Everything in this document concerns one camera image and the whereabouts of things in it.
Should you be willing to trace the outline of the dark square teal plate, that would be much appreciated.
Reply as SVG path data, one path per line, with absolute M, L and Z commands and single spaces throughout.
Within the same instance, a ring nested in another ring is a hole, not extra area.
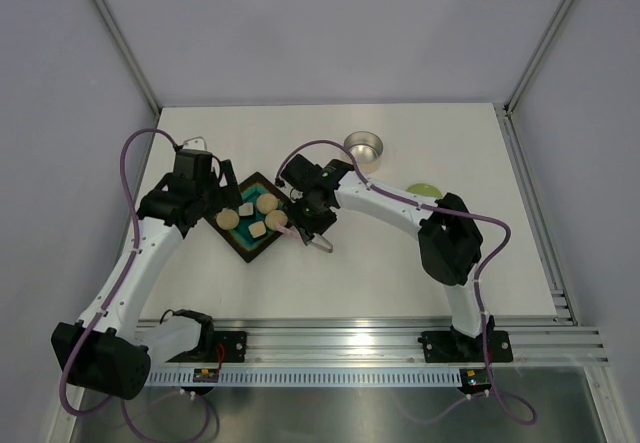
M 248 226 L 257 221 L 264 222 L 266 217 L 266 215 L 261 214 L 256 209 L 256 199 L 263 193 L 271 193 L 279 200 L 279 208 L 277 210 L 284 211 L 288 198 L 260 172 L 254 172 L 247 177 L 239 185 L 239 189 L 242 196 L 242 205 L 246 202 L 251 202 L 253 204 L 253 216 L 246 218 L 240 217 L 239 225 L 231 231 L 221 230 L 215 222 L 215 216 L 206 217 L 205 220 L 219 233 L 219 235 L 244 260 L 245 263 L 250 263 L 282 235 L 282 233 L 278 231 L 271 231 L 267 228 L 267 234 L 263 238 L 254 240 L 250 236 Z

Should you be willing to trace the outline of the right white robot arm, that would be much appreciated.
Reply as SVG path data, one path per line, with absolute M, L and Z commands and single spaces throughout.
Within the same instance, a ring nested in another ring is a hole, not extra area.
M 278 171 L 275 185 L 299 193 L 285 206 L 291 225 L 306 245 L 316 245 L 337 222 L 337 209 L 373 217 L 418 242 L 423 270 L 445 288 L 452 313 L 450 332 L 432 347 L 476 359 L 490 344 L 491 318 L 478 304 L 471 277 L 481 259 L 483 237 L 460 197 L 424 198 L 368 180 L 354 165 L 333 159 L 324 167 L 295 155 Z

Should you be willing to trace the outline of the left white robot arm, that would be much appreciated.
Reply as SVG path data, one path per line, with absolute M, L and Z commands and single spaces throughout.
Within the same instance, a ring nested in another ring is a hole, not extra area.
M 177 356 L 203 361 L 223 354 L 211 316 L 178 310 L 138 334 L 139 317 L 164 266 L 200 220 L 237 208 L 241 192 L 230 160 L 217 168 L 203 150 L 179 147 L 171 172 L 133 213 L 133 240 L 90 306 L 74 323 L 59 323 L 51 344 L 67 385 L 131 400 L 156 364 Z

